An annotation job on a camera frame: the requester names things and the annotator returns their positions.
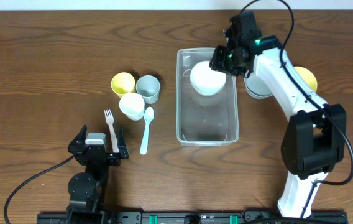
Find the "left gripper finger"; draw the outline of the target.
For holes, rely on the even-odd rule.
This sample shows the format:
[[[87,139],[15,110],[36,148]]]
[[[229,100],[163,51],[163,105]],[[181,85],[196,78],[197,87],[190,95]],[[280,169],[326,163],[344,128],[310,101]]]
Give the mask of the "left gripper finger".
[[[117,138],[117,147],[120,153],[126,153],[127,149],[126,149],[126,144],[125,144],[125,140],[124,140],[124,129],[121,126],[119,128],[119,135]]]
[[[80,132],[75,137],[75,142],[77,144],[84,144],[87,136],[87,126],[84,124]]]

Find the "white plastic fork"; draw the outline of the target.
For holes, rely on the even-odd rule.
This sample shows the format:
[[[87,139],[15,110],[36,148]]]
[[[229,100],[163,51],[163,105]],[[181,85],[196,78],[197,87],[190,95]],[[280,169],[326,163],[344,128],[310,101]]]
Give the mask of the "white plastic fork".
[[[106,119],[106,123],[109,126],[109,132],[110,132],[110,137],[111,137],[111,144],[112,144],[112,151],[113,153],[118,153],[119,152],[119,148],[117,146],[118,141],[117,141],[117,137],[116,137],[116,133],[114,130],[114,116],[112,115],[112,112],[110,109],[105,109],[104,110],[104,115],[105,115],[105,119]]]

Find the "grey plastic bowl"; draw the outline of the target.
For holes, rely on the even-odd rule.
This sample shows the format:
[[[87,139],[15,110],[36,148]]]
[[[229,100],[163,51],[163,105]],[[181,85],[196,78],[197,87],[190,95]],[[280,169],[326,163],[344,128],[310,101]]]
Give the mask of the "grey plastic bowl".
[[[244,78],[246,92],[255,99],[265,99],[273,96],[268,86],[255,73]]]

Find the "white plastic cup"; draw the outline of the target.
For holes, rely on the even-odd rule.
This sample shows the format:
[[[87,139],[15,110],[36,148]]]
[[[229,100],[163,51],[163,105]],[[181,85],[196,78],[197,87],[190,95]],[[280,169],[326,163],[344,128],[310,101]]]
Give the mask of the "white plastic cup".
[[[145,101],[137,93],[127,93],[120,99],[119,108],[129,119],[138,121],[144,116]]]

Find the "pale green plastic spoon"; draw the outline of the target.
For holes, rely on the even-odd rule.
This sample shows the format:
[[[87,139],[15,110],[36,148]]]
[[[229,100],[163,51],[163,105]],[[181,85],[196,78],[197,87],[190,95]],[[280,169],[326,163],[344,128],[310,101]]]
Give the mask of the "pale green plastic spoon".
[[[142,142],[140,146],[140,153],[142,155],[146,155],[146,153],[148,152],[149,129],[150,129],[151,122],[154,120],[154,117],[155,117],[154,109],[152,107],[148,107],[144,113],[145,129],[144,129],[144,134],[143,134]]]

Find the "white plastic bowl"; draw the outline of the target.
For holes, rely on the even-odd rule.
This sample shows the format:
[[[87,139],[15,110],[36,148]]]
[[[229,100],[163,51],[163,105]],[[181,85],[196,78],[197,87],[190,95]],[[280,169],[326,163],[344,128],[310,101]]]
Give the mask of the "white plastic bowl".
[[[190,73],[192,87],[203,96],[213,96],[226,84],[226,74],[209,67],[209,61],[197,63]]]

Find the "yellow plastic cup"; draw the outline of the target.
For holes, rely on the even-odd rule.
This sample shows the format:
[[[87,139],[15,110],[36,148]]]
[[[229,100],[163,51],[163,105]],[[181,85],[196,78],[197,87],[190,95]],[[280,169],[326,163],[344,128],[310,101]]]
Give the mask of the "yellow plastic cup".
[[[135,93],[135,78],[127,72],[118,73],[111,80],[111,89],[119,98]]]

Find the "grey plastic cup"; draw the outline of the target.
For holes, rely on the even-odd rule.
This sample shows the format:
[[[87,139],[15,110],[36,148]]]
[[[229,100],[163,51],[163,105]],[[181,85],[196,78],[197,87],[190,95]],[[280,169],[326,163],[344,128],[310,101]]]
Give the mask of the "grey plastic cup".
[[[160,82],[151,75],[140,77],[136,83],[136,91],[141,95],[147,104],[157,102],[160,94]]]

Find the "yellow plastic bowl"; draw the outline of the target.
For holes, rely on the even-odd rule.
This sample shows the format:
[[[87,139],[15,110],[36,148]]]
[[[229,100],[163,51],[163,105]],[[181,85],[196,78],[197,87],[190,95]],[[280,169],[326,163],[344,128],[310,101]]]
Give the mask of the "yellow plastic bowl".
[[[295,66],[295,70],[298,72],[300,77],[306,82],[306,84],[314,91],[317,91],[318,82],[314,74],[305,67]]]

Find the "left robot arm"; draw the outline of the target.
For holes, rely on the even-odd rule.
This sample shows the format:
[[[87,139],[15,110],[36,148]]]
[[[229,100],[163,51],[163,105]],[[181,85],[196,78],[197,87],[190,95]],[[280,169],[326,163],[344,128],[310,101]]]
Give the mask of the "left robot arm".
[[[76,223],[117,223],[117,215],[102,207],[109,180],[109,167],[119,166],[122,159],[129,158],[124,140],[124,130],[120,128],[117,138],[118,152],[107,152],[106,143],[87,143],[93,134],[87,133],[84,125],[69,143],[70,152],[85,171],[74,175],[68,183],[70,194],[66,210],[66,224]]]

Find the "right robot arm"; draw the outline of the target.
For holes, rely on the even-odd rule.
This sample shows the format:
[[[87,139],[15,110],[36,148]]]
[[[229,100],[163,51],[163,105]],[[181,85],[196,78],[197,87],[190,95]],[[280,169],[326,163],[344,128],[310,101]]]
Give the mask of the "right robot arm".
[[[242,75],[253,97],[274,96],[287,121],[281,154],[288,177],[277,203],[283,217],[308,218],[318,187],[344,158],[346,112],[329,105],[300,77],[284,45],[259,33],[227,34],[227,45],[217,46],[210,68]]]

